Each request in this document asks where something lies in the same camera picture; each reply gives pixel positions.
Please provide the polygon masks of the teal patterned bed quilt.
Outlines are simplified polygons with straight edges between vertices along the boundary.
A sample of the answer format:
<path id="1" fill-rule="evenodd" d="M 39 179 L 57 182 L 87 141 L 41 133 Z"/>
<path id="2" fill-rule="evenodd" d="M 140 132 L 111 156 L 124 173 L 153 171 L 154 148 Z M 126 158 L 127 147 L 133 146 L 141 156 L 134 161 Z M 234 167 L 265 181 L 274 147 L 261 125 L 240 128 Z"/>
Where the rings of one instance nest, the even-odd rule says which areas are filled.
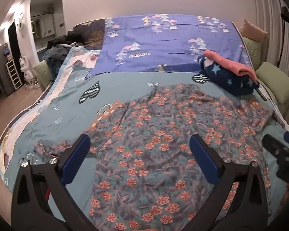
<path id="1" fill-rule="evenodd" d="M 122 103 L 140 98 L 157 87 L 193 84 L 212 96 L 244 97 L 234 97 L 200 73 L 104 73 L 88 78 L 87 73 L 95 67 L 99 54 L 100 51 L 72 48 L 49 93 L 12 124 L 0 145 L 0 175 L 7 189 L 13 190 L 22 163 L 39 165 L 48 163 L 53 157 L 60 157 L 96 121 L 109 116 Z M 289 128 L 286 121 L 274 103 L 264 99 L 265 90 L 254 93 L 269 101 L 282 119 L 282 134 L 267 133 L 282 140 Z M 269 153 L 268 156 L 272 163 L 274 197 L 278 199 L 279 209 L 287 188 L 285 182 L 276 176 L 278 167 L 274 157 Z M 96 156 L 88 152 L 75 181 L 69 186 L 70 194 L 88 219 L 93 183 L 88 170 L 96 163 Z"/>

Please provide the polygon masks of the green cushion far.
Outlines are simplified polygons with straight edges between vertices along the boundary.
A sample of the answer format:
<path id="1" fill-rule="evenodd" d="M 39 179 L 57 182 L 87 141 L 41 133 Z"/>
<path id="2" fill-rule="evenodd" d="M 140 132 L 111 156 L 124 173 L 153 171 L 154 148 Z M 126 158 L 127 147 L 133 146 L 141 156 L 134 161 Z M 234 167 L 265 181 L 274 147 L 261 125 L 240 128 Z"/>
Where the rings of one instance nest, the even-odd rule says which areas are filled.
<path id="1" fill-rule="evenodd" d="M 243 37 L 243 41 L 252 61 L 252 66 L 254 70 L 257 70 L 261 65 L 261 46 L 255 40 L 251 40 L 246 37 Z"/>

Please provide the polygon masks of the green cushion left side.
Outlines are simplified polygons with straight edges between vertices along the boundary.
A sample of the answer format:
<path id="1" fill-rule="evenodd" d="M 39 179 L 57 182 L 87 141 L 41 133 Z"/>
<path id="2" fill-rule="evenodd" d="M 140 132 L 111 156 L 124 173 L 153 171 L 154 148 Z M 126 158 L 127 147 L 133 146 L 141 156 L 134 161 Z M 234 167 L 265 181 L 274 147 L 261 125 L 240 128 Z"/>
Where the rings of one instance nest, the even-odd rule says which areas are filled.
<path id="1" fill-rule="evenodd" d="M 51 83 L 51 73 L 50 69 L 45 60 L 42 60 L 36 64 L 33 69 L 37 74 L 37 81 L 42 92 L 46 90 L 48 85 Z"/>

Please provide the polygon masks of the dark clothes pile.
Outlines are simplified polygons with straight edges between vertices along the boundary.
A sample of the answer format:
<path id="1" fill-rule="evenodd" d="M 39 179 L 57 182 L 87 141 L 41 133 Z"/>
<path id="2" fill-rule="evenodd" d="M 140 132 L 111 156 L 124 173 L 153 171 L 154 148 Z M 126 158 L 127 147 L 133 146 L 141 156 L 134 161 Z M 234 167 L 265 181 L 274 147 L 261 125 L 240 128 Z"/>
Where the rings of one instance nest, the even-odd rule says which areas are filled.
<path id="1" fill-rule="evenodd" d="M 64 63 L 73 44 L 84 46 L 85 41 L 81 34 L 75 31 L 68 31 L 66 36 L 58 37 L 48 41 L 46 52 L 42 60 L 44 60 L 50 70 L 50 80 L 55 81 L 59 70 Z"/>

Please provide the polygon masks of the green cushion near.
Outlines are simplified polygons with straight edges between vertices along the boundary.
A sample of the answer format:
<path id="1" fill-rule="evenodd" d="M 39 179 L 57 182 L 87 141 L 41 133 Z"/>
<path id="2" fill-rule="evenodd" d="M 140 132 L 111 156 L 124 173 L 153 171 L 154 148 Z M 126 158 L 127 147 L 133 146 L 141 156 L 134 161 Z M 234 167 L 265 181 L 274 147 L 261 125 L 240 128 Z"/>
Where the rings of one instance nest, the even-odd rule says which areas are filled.
<path id="1" fill-rule="evenodd" d="M 263 62 L 256 70 L 257 77 L 275 96 L 280 104 L 289 103 L 289 77 L 275 65 Z"/>

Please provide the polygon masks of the black floor lamp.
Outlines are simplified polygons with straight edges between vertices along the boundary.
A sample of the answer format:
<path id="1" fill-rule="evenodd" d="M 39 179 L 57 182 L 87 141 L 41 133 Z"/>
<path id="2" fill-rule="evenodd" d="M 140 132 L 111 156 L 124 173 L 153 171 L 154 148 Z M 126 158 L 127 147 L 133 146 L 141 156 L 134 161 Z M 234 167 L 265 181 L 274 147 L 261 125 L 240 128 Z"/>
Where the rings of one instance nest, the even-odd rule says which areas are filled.
<path id="1" fill-rule="evenodd" d="M 286 23 L 289 23 L 289 10 L 287 9 L 286 6 L 283 6 L 281 8 L 280 16 L 282 18 L 282 42 L 281 42 L 281 49 L 280 49 L 280 54 L 279 54 L 279 58 L 278 58 L 278 62 L 277 62 L 277 67 L 278 68 L 280 67 L 281 58 L 282 58 L 282 54 L 283 54 L 283 48 L 284 48 L 284 42 L 285 42 Z"/>

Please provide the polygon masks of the navy star fleece garment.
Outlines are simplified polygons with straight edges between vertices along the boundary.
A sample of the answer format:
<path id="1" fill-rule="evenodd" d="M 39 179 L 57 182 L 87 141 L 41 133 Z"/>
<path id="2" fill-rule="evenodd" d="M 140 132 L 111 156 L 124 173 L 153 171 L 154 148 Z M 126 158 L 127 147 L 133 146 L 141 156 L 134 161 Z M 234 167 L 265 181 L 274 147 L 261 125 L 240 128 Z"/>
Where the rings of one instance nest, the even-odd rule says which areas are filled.
<path id="1" fill-rule="evenodd" d="M 238 76 L 204 55 L 198 57 L 200 73 L 233 96 L 250 95 L 260 87 L 247 74 Z"/>

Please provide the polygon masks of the white shelf rack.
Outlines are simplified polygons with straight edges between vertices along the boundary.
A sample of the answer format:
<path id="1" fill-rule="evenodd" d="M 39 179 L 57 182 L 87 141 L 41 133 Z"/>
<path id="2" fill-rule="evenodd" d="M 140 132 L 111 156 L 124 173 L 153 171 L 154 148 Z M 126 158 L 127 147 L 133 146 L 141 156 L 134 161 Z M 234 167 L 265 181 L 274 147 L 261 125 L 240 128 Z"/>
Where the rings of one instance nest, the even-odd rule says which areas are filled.
<path id="1" fill-rule="evenodd" d="M 15 91 L 17 91 L 23 84 L 18 74 L 14 60 L 10 60 L 5 64 L 10 82 Z"/>

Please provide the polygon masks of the beige pillow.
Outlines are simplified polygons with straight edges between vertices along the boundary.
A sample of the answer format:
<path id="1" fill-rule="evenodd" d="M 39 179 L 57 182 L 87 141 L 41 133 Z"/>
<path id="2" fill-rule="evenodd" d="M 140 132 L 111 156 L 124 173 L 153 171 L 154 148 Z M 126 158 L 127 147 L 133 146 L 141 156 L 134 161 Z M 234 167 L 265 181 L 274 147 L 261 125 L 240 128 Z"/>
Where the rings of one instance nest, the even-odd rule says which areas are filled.
<path id="1" fill-rule="evenodd" d="M 240 28 L 240 34 L 243 37 L 251 39 L 260 43 L 267 36 L 267 32 L 261 28 L 258 28 L 256 25 L 250 23 L 246 19 L 243 20 L 243 26 Z"/>

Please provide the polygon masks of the dark brown blanket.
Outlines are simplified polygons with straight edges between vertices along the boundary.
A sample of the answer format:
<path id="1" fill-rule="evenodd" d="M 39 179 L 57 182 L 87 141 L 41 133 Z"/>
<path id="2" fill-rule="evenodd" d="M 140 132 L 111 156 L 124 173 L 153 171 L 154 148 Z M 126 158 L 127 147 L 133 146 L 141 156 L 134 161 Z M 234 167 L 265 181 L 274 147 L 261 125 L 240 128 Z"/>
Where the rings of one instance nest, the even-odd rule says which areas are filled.
<path id="1" fill-rule="evenodd" d="M 102 49 L 105 35 L 105 18 L 77 24 L 73 27 L 73 30 L 82 35 L 86 49 Z"/>

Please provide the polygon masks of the floral fleece garment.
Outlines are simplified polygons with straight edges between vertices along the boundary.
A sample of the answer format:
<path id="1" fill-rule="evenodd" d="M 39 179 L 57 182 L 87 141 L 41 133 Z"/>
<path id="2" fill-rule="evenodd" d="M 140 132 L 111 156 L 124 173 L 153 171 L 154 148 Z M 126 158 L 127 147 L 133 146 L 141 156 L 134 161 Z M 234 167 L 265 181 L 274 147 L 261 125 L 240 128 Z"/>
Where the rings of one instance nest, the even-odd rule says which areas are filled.
<path id="1" fill-rule="evenodd" d="M 97 161 L 88 170 L 89 220 L 99 230 L 182 229 L 213 189 L 189 148 L 194 134 L 222 157 L 259 164 L 272 218 L 278 199 L 261 141 L 283 130 L 275 108 L 257 93 L 231 99 L 193 84 L 152 89 L 85 130 Z"/>

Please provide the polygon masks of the purple tree print sheet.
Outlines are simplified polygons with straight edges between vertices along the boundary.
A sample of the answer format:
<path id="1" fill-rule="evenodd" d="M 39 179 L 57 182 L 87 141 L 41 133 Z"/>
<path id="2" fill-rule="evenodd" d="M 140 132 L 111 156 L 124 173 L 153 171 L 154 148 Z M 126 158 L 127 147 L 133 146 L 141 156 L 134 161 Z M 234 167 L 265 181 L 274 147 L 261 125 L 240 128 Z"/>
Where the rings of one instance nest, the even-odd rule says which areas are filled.
<path id="1" fill-rule="evenodd" d="M 226 20 L 180 14 L 109 17 L 103 46 L 88 76 L 103 73 L 197 72 L 203 51 L 251 66 L 237 27 Z"/>

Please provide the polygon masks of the white cat figurine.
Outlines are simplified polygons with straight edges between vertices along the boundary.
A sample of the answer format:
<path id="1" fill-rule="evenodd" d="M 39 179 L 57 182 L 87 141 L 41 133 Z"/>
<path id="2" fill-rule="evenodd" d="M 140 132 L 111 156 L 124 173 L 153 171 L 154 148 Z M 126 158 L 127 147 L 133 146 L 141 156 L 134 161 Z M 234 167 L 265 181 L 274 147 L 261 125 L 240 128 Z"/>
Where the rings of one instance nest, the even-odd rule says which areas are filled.
<path id="1" fill-rule="evenodd" d="M 24 79 L 26 83 L 29 85 L 30 89 L 35 88 L 37 81 L 36 76 L 32 73 L 29 62 L 25 56 L 19 58 L 21 71 L 24 74 Z"/>

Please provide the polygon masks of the pink folded garment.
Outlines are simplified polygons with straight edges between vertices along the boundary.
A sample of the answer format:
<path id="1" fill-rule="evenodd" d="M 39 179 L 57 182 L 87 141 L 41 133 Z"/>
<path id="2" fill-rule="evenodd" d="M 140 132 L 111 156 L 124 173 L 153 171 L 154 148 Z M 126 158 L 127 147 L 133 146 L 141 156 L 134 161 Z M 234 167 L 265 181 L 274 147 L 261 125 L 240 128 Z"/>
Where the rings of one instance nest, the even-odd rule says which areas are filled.
<path id="1" fill-rule="evenodd" d="M 214 60 L 216 63 L 221 65 L 223 68 L 228 69 L 229 71 L 233 72 L 237 76 L 244 76 L 248 75 L 248 77 L 255 83 L 258 84 L 257 82 L 257 76 L 251 67 L 241 64 L 239 62 L 235 62 L 229 59 L 225 59 L 222 57 L 220 54 L 211 51 L 211 50 L 205 50 L 203 53 L 207 58 Z"/>

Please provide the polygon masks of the green cushion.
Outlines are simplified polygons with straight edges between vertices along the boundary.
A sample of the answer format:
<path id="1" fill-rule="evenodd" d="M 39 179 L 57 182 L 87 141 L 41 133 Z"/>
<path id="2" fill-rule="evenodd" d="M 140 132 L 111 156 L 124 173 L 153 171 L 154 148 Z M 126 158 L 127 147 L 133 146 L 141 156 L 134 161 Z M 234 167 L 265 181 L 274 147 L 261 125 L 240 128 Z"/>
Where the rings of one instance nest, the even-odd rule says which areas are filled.
<path id="1" fill-rule="evenodd" d="M 48 85 L 51 83 L 51 73 L 50 69 L 45 60 L 42 60 L 36 64 L 33 69 L 37 74 L 37 81 L 42 92 L 46 90 Z"/>
<path id="2" fill-rule="evenodd" d="M 257 77 L 275 96 L 280 104 L 289 103 L 289 77 L 275 65 L 263 62 L 256 70 Z"/>
<path id="3" fill-rule="evenodd" d="M 243 37 L 243 41 L 252 61 L 252 66 L 254 70 L 257 70 L 261 65 L 261 46 L 255 40 L 251 40 L 246 37 Z"/>

